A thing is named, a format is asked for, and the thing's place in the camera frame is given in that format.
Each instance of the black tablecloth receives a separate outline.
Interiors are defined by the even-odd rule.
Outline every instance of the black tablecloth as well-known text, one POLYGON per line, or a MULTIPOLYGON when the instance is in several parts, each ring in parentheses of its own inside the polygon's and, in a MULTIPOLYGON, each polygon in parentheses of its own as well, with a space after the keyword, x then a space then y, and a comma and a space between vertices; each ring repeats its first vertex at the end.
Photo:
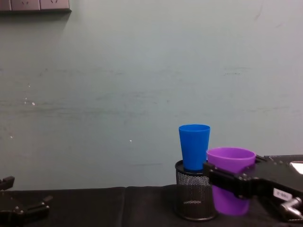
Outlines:
POLYGON ((25 204, 53 196, 48 219, 28 227, 288 227, 257 202, 243 217, 219 215, 208 222, 190 222, 172 209, 175 186, 12 192, 25 204))

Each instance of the power socket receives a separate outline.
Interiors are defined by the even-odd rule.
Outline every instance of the power socket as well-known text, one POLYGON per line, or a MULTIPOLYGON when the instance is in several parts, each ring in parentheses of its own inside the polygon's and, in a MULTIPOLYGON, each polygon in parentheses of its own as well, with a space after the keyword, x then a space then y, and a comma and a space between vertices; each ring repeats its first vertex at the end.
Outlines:
POLYGON ((0 0, 0 11, 11 11, 10 0, 0 0))
POLYGON ((40 0, 41 10, 43 9, 69 9, 69 0, 40 0))
POLYGON ((32 11, 40 10, 39 0, 11 0, 13 11, 32 11))

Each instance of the plastic cup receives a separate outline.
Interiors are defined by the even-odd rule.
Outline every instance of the plastic cup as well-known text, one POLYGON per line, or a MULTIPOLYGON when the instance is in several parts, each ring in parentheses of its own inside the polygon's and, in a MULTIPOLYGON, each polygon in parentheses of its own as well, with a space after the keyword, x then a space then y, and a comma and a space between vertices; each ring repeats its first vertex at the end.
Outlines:
MULTIPOLYGON (((255 163, 256 154, 243 148, 214 148, 207 152, 208 162, 218 168, 240 173, 255 163)), ((244 215, 248 212, 250 201, 239 199, 232 192, 212 186, 214 206, 226 215, 244 215)))
POLYGON ((183 166, 187 170, 203 169, 208 149, 210 127, 203 124, 188 124, 179 127, 183 166))

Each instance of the black wire mesh cup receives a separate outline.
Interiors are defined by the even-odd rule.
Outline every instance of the black wire mesh cup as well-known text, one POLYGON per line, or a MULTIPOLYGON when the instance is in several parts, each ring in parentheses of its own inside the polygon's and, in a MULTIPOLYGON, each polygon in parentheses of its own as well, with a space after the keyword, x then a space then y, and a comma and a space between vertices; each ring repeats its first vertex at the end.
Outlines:
POLYGON ((216 217, 213 193, 208 177, 203 171, 190 172, 183 161, 175 165, 177 179, 176 213, 191 221, 207 221, 216 217))

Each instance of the white label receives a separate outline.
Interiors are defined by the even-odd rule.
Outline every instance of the white label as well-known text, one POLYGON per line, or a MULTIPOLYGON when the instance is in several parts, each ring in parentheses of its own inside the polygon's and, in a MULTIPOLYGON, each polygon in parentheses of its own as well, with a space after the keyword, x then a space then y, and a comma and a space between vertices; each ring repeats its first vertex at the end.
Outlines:
POLYGON ((300 174, 303 174, 303 163, 291 162, 290 165, 292 165, 300 174))
POLYGON ((279 199, 285 200, 285 201, 289 201, 293 198, 292 194, 289 194, 287 192, 281 191, 277 188, 274 188, 274 196, 276 196, 279 199))

